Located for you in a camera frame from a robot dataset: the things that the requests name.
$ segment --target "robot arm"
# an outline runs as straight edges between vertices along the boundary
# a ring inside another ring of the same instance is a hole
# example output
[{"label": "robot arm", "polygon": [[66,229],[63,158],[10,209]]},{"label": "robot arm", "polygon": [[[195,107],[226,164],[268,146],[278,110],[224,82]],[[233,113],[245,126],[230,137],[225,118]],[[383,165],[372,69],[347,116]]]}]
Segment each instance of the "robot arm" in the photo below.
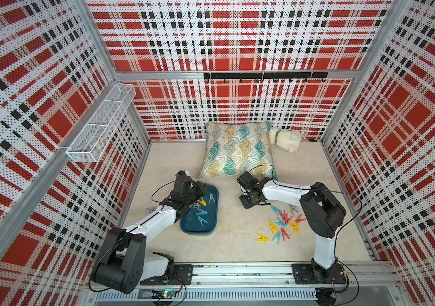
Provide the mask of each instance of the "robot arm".
[{"label": "robot arm", "polygon": [[[177,222],[189,211],[189,204],[207,193],[207,184],[195,182],[188,173],[179,171],[176,176],[170,196],[149,216],[125,229],[107,232],[90,276],[92,281],[127,294],[141,279],[173,277],[173,257],[153,253],[145,258],[146,243]],[[125,255],[116,254],[126,248]]]},{"label": "robot arm", "polygon": [[323,183],[295,186],[276,183],[270,178],[257,180],[245,172],[238,183],[246,193],[239,197],[245,209],[266,200],[278,200],[301,206],[309,226],[316,234],[316,248],[312,265],[316,278],[325,279],[335,268],[335,242],[346,211]]}]

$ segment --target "black cable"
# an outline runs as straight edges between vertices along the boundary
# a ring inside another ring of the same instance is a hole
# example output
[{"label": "black cable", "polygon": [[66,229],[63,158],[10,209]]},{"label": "black cable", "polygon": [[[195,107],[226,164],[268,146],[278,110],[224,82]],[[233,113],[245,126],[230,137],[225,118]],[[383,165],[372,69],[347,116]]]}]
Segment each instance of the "black cable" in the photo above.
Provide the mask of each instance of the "black cable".
[{"label": "black cable", "polygon": [[[97,262],[97,265],[96,265],[96,268],[95,268],[94,276],[97,275],[98,267],[100,266],[100,262],[102,261],[102,258],[104,258],[105,255],[107,255],[107,253],[109,253],[109,251],[112,252],[112,251],[114,250],[114,248],[117,248],[119,245],[121,245],[121,243],[123,243],[123,238],[121,238],[121,239],[119,239],[118,241],[114,242],[114,243],[112,244],[112,246],[111,246],[110,248],[108,248],[107,251],[105,251],[105,254],[104,254],[102,257],[100,257],[100,260]],[[90,278],[88,278],[88,288],[89,288],[92,292],[102,292],[102,291],[107,291],[107,290],[110,289],[110,288],[105,288],[105,289],[102,289],[102,290],[93,290],[93,289],[92,289],[92,286],[90,285],[90,280],[91,280],[91,279],[92,279],[92,276],[90,276]]]},{"label": "black cable", "polygon": [[184,298],[182,299],[182,301],[178,302],[175,306],[178,306],[178,305],[182,304],[183,301],[185,300],[185,298],[187,297],[187,287],[186,287],[186,285],[184,284],[184,282],[183,282],[182,277],[180,276],[180,274],[177,273],[177,276],[180,278],[180,280],[182,281],[182,284],[184,285],[184,288],[185,288],[185,295],[184,295]]},{"label": "black cable", "polygon": [[160,203],[161,201],[155,201],[155,200],[153,200],[153,196],[154,196],[155,193],[157,193],[161,188],[163,188],[163,187],[165,187],[166,185],[171,184],[171,183],[173,183],[173,182],[175,182],[175,180],[174,180],[174,181],[171,181],[171,182],[168,182],[168,183],[166,183],[165,185],[163,185],[162,187],[158,188],[158,189],[153,193],[153,195],[151,196],[151,200],[152,200],[153,202]]},{"label": "black cable", "polygon": [[[270,166],[270,167],[272,167],[272,171],[274,171],[275,172],[275,167],[273,166],[273,165],[271,165],[271,164],[261,164],[261,165],[258,165],[258,166],[256,166],[256,167],[253,167],[253,168],[251,168],[250,169],[250,171],[252,170],[252,169],[255,169],[255,168],[257,168],[257,167],[262,167],[262,166]],[[296,187],[291,187],[291,186],[284,186],[284,185],[281,185],[281,184],[279,184],[278,182],[276,182],[274,179],[272,179],[272,181],[277,185],[277,186],[282,186],[282,187],[288,187],[288,188],[292,188],[292,189],[297,189],[297,190],[312,190],[312,188],[310,188],[310,189],[304,189],[304,188],[296,188]],[[359,213],[361,213],[361,211],[362,211],[362,208],[363,208],[363,203],[362,203],[362,201],[358,198],[358,197],[356,197],[355,195],[351,195],[351,194],[349,194],[349,193],[344,193],[344,192],[337,192],[336,190],[325,190],[325,189],[317,189],[317,188],[314,188],[314,190],[319,190],[319,191],[322,191],[322,192],[331,192],[331,193],[341,193],[341,194],[346,194],[346,195],[348,195],[349,197],[352,197],[352,198],[355,198],[355,199],[357,199],[359,202],[360,202],[360,204],[361,204],[361,208],[357,211],[357,213],[355,214],[355,216],[353,216],[347,223],[345,223],[342,227],[340,227],[340,229],[338,230],[338,232],[337,232],[337,234],[336,234],[336,237],[338,237],[338,234],[340,233],[340,231],[345,227],[345,226],[347,226],[347,224],[349,224],[350,222],[352,222],[358,215],[359,215]],[[335,252],[337,251],[337,240],[335,239],[335,245],[334,245],[334,248],[333,248],[333,254],[335,254]]]},{"label": "black cable", "polygon": [[357,280],[357,276],[355,276],[355,274],[353,273],[353,271],[352,271],[352,270],[351,270],[351,269],[350,269],[346,264],[344,264],[344,263],[341,262],[340,260],[339,260],[339,262],[340,262],[341,264],[343,264],[343,266],[347,267],[347,269],[350,271],[350,273],[352,273],[352,274],[354,275],[354,277],[355,277],[355,281],[357,282],[357,293],[356,293],[356,295],[354,296],[354,298],[351,299],[351,300],[349,300],[348,302],[340,303],[340,304],[337,304],[337,305],[335,305],[335,306],[346,305],[346,304],[352,302],[352,301],[355,300],[355,298],[359,295],[359,291],[360,291],[360,286],[359,286],[359,281]]},{"label": "black cable", "polygon": [[349,284],[349,279],[348,279],[348,275],[345,275],[345,278],[347,279],[347,285],[345,285],[345,288],[343,288],[342,290],[340,290],[340,291],[336,291],[336,293],[343,293],[343,292],[345,292],[345,291],[347,291],[347,289],[348,289],[348,284]]}]

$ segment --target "beige floor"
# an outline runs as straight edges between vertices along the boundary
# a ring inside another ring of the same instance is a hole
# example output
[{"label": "beige floor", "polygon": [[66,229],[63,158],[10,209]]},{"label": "beige floor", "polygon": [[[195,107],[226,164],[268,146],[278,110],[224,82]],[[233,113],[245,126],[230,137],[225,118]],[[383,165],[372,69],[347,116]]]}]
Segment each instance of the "beige floor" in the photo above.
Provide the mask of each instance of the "beige floor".
[{"label": "beige floor", "polygon": [[[124,226],[131,225],[148,215],[146,208],[155,207],[151,195],[163,184],[174,180],[179,170],[187,170],[196,177],[204,158],[205,144],[166,143],[153,144],[139,181]],[[295,185],[324,183],[330,190],[339,190],[320,143],[302,142],[296,153],[288,153],[273,146],[272,156],[279,181]],[[260,233],[272,239],[269,221],[276,221],[276,214],[269,206],[255,206],[245,210],[239,201],[242,194],[236,179],[239,175],[203,179],[219,190],[217,226],[208,236],[187,235],[179,227],[179,221],[163,230],[146,246],[148,253],[161,252],[175,257],[175,261],[304,261],[314,253],[314,233],[306,221],[299,223],[296,233],[288,226],[290,240],[274,242],[255,241]],[[155,200],[163,200],[172,190],[172,184],[162,188]],[[345,220],[351,214],[341,194],[337,196],[346,208]],[[271,201],[290,214],[289,205]],[[370,260],[361,236],[351,222],[342,229],[337,242],[340,260]]]}]

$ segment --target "yellow clothespin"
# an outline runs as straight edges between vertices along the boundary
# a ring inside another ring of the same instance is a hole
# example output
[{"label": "yellow clothespin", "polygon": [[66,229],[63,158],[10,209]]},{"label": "yellow clothespin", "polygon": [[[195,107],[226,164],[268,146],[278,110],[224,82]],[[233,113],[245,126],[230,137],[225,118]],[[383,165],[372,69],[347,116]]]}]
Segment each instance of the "yellow clothespin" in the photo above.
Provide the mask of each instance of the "yellow clothespin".
[{"label": "yellow clothespin", "polygon": [[204,201],[204,198],[203,198],[203,197],[200,197],[200,199],[201,199],[202,201],[201,201],[201,200],[197,200],[197,202],[199,202],[200,204],[206,206],[207,204],[206,204],[206,201]]},{"label": "yellow clothespin", "polygon": [[299,229],[297,228],[297,223],[296,223],[296,221],[291,220],[291,221],[289,222],[289,224],[292,226],[292,228],[294,229],[294,231],[295,231],[296,233],[299,232]]},{"label": "yellow clothespin", "polygon": [[279,232],[279,230],[275,227],[275,225],[272,222],[269,222],[268,224],[270,225],[270,229],[272,230],[272,235],[274,235],[274,230]]},{"label": "yellow clothespin", "polygon": [[260,236],[260,238],[255,239],[255,240],[257,240],[257,241],[268,241],[268,237],[265,237],[264,235],[258,234],[258,233],[257,233],[257,235]]}]

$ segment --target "perforated panel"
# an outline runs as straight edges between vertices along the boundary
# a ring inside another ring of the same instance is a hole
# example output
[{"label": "perforated panel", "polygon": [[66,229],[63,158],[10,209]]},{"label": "perforated panel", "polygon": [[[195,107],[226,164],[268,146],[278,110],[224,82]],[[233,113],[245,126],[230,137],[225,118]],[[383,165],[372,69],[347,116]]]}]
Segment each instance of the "perforated panel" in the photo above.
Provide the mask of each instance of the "perforated panel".
[{"label": "perforated panel", "polygon": [[408,3],[327,144],[381,258],[435,305],[435,1]]},{"label": "perforated panel", "polygon": [[0,220],[107,82],[73,3],[0,0]]},{"label": "perforated panel", "polygon": [[0,262],[0,305],[77,305],[145,147],[124,115],[99,163],[68,162]]},{"label": "perforated panel", "polygon": [[321,138],[349,79],[127,81],[134,104],[153,139],[205,138],[207,121],[271,121],[282,129]]},{"label": "perforated panel", "polygon": [[391,1],[88,0],[119,71],[356,69]]},{"label": "perforated panel", "polygon": [[[150,302],[150,289],[135,289],[129,294],[108,290],[97,294],[97,302]],[[313,301],[316,288],[187,288],[172,299],[178,303],[201,301]]]}]

